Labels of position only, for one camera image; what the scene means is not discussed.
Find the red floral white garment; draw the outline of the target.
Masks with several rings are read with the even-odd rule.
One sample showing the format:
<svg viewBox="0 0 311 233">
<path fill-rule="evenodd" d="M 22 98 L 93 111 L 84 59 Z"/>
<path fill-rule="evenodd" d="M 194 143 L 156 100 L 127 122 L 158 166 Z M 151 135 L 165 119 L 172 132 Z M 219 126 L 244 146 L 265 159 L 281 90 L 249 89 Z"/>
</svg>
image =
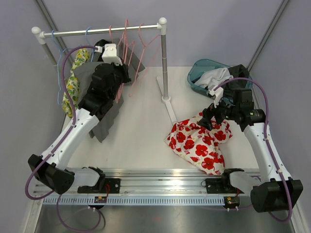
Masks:
<svg viewBox="0 0 311 233">
<path fill-rule="evenodd" d="M 165 143 L 175 154 L 194 165 L 207 175 L 220 175 L 225 170 L 225 160 L 219 148 L 232 136 L 230 124 L 217 124 L 211 120 L 212 130 L 198 125 L 203 113 L 177 122 L 169 132 Z"/>
</svg>

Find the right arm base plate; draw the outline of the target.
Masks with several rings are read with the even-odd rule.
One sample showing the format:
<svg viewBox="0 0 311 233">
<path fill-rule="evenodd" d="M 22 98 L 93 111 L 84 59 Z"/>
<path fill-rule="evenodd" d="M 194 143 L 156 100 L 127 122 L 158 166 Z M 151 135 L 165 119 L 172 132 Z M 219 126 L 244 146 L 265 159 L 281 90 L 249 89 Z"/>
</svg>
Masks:
<svg viewBox="0 0 311 233">
<path fill-rule="evenodd" d="M 238 194 L 242 193 L 237 188 L 223 185 L 221 178 L 206 178 L 205 188 L 208 194 Z"/>
</svg>

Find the pink hanger of dotted skirt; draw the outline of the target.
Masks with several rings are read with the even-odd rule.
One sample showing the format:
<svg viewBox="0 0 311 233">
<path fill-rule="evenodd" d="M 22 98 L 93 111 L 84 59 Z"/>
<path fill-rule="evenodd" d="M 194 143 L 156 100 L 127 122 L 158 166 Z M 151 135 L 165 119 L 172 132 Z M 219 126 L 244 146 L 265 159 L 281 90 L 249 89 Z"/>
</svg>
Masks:
<svg viewBox="0 0 311 233">
<path fill-rule="evenodd" d="M 114 41 L 114 39 L 113 39 L 113 36 L 112 36 L 112 25 L 109 26 L 109 36 L 110 36 L 110 41 L 111 41 L 113 44 L 119 45 L 118 43 L 115 43 L 115 41 Z"/>
</svg>

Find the grey garment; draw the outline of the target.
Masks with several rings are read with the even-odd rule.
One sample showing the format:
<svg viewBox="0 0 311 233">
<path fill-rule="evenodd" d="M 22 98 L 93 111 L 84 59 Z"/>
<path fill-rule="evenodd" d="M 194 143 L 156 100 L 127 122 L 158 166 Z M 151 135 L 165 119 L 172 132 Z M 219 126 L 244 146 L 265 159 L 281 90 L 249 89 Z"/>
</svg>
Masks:
<svg viewBox="0 0 311 233">
<path fill-rule="evenodd" d="M 133 83 L 139 59 L 133 53 L 130 67 L 128 68 L 130 85 Z M 91 115 L 99 119 L 99 123 L 89 132 L 91 138 L 99 142 L 109 134 L 109 129 L 114 124 L 114 119 L 119 114 L 123 105 L 123 97 L 116 103 L 116 95 L 122 84 L 116 65 L 104 63 L 102 55 L 95 53 L 95 61 L 87 62 L 74 70 L 74 75 L 80 81 L 80 94 L 78 108 L 86 109 Z"/>
</svg>

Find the white skirt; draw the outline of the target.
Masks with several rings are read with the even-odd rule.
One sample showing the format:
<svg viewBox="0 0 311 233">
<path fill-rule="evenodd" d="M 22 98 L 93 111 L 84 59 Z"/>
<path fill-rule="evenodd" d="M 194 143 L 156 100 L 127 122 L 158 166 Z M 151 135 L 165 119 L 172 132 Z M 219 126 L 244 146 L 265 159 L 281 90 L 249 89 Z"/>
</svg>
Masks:
<svg viewBox="0 0 311 233">
<path fill-rule="evenodd" d="M 233 75 L 228 68 L 223 67 L 205 72 L 194 84 L 208 90 L 230 79 L 233 79 Z"/>
</svg>

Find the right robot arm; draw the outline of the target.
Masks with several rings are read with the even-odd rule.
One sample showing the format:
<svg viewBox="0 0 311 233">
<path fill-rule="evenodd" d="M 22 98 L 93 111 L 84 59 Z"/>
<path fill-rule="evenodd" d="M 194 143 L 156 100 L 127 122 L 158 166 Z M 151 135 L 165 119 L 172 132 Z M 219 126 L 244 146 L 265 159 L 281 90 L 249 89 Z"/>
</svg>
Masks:
<svg viewBox="0 0 311 233">
<path fill-rule="evenodd" d="M 232 104 L 223 100 L 223 91 L 221 87 L 210 91 L 214 102 L 203 110 L 198 124 L 212 130 L 212 120 L 218 125 L 225 120 L 235 121 L 251 145 L 259 166 L 260 180 L 240 168 L 225 169 L 220 181 L 222 190 L 232 192 L 238 189 L 247 194 L 258 213 L 291 212 L 303 185 L 300 180 L 294 180 L 283 165 L 272 141 L 265 112 L 254 108 L 250 89 L 234 90 Z"/>
</svg>

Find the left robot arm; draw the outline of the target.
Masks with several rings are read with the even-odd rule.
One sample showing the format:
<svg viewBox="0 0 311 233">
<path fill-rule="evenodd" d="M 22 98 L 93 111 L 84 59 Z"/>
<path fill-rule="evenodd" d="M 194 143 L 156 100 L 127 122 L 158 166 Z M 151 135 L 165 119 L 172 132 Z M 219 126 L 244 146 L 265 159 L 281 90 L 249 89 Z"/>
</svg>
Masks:
<svg viewBox="0 0 311 233">
<path fill-rule="evenodd" d="M 97 167 L 70 168 L 68 163 L 82 140 L 90 135 L 103 142 L 120 112 L 123 99 L 116 101 L 119 88 L 131 81 L 128 65 L 97 63 L 90 84 L 75 110 L 75 115 L 41 155 L 31 155 L 32 176 L 57 194 L 76 186 L 78 193 L 105 193 L 105 173 Z"/>
</svg>

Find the dark dotted skirt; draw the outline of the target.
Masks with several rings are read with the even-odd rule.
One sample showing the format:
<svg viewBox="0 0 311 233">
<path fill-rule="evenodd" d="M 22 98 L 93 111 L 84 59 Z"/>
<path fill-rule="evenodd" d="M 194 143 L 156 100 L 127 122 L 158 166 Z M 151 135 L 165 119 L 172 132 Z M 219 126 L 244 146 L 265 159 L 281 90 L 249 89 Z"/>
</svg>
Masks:
<svg viewBox="0 0 311 233">
<path fill-rule="evenodd" d="M 249 78 L 249 71 L 248 69 L 240 64 L 237 66 L 233 66 L 228 68 L 228 71 L 230 75 L 233 76 L 233 78 Z M 228 98 L 233 97 L 233 91 L 235 89 L 241 89 L 241 88 L 246 88 L 248 81 L 246 80 L 237 80 L 237 81 L 231 81 L 227 83 L 224 87 L 224 96 Z"/>
</svg>

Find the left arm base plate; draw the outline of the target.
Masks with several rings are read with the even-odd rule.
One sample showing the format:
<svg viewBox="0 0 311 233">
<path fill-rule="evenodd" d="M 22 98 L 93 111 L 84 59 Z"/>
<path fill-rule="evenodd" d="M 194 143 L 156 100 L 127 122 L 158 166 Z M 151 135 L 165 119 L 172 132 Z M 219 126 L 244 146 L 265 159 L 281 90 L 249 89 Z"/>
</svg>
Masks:
<svg viewBox="0 0 311 233">
<path fill-rule="evenodd" d="M 94 186 L 80 186 L 77 189 L 79 194 L 119 194 L 121 180 L 119 178 L 103 178 Z"/>
</svg>

